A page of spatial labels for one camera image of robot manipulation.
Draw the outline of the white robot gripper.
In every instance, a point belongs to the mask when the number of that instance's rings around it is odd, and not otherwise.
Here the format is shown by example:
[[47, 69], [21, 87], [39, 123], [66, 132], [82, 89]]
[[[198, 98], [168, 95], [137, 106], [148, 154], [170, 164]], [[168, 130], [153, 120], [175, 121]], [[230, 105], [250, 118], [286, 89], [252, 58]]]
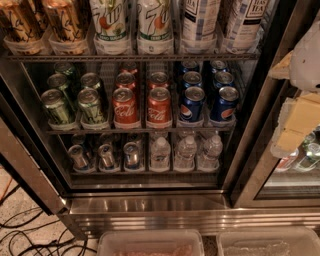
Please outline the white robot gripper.
[[[315, 21], [296, 44], [272, 67], [268, 76], [288, 79], [300, 90], [320, 92], [320, 21]], [[320, 124], [320, 95], [304, 93], [282, 104], [278, 125], [271, 139], [271, 154], [283, 158], [293, 153]]]

